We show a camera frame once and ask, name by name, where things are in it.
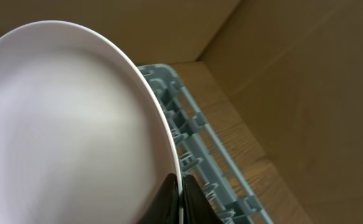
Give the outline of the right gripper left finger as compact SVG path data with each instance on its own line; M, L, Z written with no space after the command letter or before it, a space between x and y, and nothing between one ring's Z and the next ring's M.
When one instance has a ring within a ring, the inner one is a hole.
M178 224L179 192L177 176L170 173L137 224Z

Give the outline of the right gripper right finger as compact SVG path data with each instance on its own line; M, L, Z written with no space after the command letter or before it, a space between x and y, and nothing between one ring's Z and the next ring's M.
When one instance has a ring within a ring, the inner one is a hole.
M182 178L183 183L183 223L184 224L223 224L212 209L205 194L193 175Z

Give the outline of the large white plate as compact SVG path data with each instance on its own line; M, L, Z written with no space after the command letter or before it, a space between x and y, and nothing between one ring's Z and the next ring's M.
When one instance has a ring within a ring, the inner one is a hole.
M135 223L168 175L167 120L116 45L64 21L0 37L0 223Z

